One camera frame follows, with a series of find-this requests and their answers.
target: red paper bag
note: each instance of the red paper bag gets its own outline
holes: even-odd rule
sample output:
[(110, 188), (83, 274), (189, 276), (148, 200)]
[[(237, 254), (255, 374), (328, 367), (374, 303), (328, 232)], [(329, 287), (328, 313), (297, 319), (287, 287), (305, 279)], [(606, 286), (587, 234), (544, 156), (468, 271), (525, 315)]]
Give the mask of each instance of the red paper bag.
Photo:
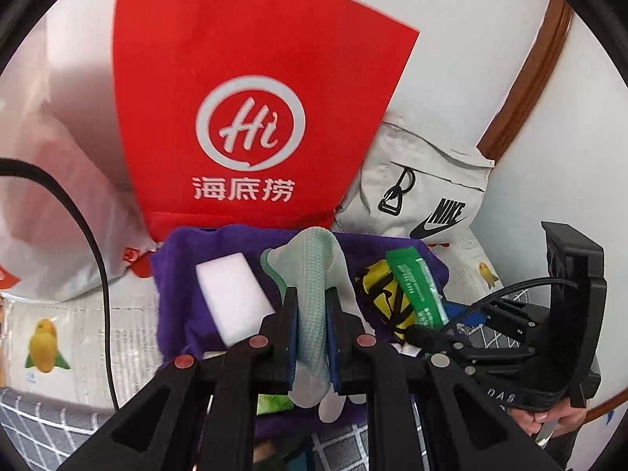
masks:
[(417, 37), (351, 0), (117, 0), (120, 133), (152, 236), (329, 226)]

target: wooden frame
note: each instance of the wooden frame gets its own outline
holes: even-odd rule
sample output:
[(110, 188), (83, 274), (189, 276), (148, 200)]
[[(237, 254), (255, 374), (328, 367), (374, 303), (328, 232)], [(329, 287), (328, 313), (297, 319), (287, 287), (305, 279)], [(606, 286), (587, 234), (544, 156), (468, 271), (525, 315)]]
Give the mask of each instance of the wooden frame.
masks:
[(558, 62), (573, 10), (564, 0), (549, 0), (536, 41), (510, 93), (477, 148), (497, 163), (535, 108)]
[(598, 405), (597, 407), (589, 409), (586, 413), (585, 423), (591, 423), (594, 420), (601, 418), (602, 416), (615, 410), (625, 402), (628, 402), (628, 388), (624, 389), (613, 398), (608, 399), (606, 402), (602, 402), (602, 404)]

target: nike logo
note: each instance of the nike logo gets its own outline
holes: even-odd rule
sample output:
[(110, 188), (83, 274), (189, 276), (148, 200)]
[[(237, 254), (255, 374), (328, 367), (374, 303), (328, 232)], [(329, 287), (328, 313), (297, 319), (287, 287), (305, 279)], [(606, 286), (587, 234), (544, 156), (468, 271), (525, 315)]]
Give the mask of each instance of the nike logo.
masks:
[(412, 239), (426, 239), (427, 237), (431, 237), (434, 234), (457, 225), (466, 219), (466, 217), (461, 220), (458, 219), (466, 205), (466, 203), (461, 201), (442, 198), (436, 210), (410, 232), (410, 237)]

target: green toothpaste tube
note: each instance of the green toothpaste tube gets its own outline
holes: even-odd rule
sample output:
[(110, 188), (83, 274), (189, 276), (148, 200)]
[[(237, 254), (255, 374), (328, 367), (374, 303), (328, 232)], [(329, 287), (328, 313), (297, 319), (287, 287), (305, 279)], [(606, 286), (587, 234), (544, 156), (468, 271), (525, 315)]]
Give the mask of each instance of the green toothpaste tube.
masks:
[(388, 251), (386, 262), (416, 313), (416, 323), (441, 329), (449, 319), (428, 265), (415, 248)]

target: yellow graphic print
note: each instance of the yellow graphic print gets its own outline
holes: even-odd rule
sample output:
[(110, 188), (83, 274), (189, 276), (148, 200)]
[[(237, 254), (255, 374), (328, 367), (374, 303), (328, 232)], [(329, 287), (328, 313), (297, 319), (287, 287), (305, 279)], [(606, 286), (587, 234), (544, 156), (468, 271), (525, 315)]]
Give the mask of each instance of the yellow graphic print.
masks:
[(484, 278), (484, 281), (486, 281), (486, 284), (489, 286), (489, 290), (495, 288), (495, 282), (499, 281), (499, 278), (491, 272), (489, 266), (486, 265), (484, 262), (480, 262), (479, 269), (480, 275)]
[(401, 340), (407, 327), (415, 322), (414, 307), (404, 294), (385, 260), (368, 267), (356, 278), (369, 302), (394, 334)]
[(48, 374), (54, 367), (70, 370), (70, 365), (57, 348), (57, 328), (50, 319), (42, 319), (35, 327), (35, 334), (28, 342), (26, 368), (36, 367)]

